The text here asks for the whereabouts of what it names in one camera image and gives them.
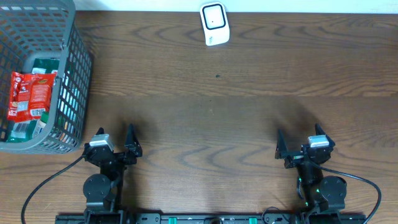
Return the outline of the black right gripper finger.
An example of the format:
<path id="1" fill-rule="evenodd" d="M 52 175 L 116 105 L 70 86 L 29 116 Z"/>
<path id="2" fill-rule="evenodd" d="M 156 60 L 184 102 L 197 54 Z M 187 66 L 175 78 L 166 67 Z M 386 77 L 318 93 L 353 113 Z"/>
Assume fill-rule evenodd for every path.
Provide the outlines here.
<path id="1" fill-rule="evenodd" d="M 330 147 L 335 147 L 335 142 L 329 137 L 329 135 L 327 135 L 324 132 L 324 130 L 322 129 L 322 127 L 318 123 L 315 124 L 315 133 L 316 133 L 316 135 L 325 135 L 327 140 L 328 140 L 328 142 L 329 142 L 329 146 Z"/>
<path id="2" fill-rule="evenodd" d="M 277 145 L 275 149 L 275 158 L 276 159 L 285 159 L 287 157 L 288 150 L 287 145 L 284 140 L 284 136 L 282 134 L 282 130 L 279 129 L 277 131 Z"/>

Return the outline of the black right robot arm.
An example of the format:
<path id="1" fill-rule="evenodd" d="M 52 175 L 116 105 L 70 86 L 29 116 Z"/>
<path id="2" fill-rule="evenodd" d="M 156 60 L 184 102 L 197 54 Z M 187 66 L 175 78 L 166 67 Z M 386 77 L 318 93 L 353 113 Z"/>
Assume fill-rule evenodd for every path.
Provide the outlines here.
<path id="1" fill-rule="evenodd" d="M 290 218 L 291 223 L 340 223 L 339 211 L 345 208 L 347 183 L 335 175 L 324 176 L 321 164 L 331 158 L 335 142 L 315 125 L 315 135 L 300 150 L 287 147 L 281 130 L 278 130 L 275 158 L 284 160 L 286 169 L 298 171 L 297 193 L 306 207 Z"/>

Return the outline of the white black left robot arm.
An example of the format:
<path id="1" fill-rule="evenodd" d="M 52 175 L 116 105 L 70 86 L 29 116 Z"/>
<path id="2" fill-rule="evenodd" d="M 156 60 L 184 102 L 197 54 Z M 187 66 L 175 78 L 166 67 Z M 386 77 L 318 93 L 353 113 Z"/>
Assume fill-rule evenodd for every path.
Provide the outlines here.
<path id="1" fill-rule="evenodd" d="M 84 160 L 100 169 L 83 184 L 85 223 L 136 222 L 134 215 L 121 205 L 124 171 L 142 156 L 142 147 L 132 124 L 128 126 L 124 146 L 124 152 L 115 152 L 110 135 L 103 128 L 99 128 L 90 142 L 84 145 Z"/>

